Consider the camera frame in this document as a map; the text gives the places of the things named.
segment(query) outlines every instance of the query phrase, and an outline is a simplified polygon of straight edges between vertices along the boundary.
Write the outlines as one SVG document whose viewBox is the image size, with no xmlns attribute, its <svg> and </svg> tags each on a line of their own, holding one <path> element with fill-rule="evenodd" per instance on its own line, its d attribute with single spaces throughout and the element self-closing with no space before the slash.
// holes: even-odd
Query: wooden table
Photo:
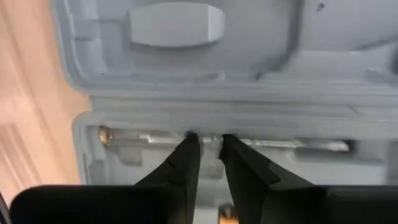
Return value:
<svg viewBox="0 0 398 224">
<path fill-rule="evenodd" d="M 49 0 L 0 0 L 0 191 L 79 183 L 72 119 L 88 100 L 66 82 Z"/>
</svg>

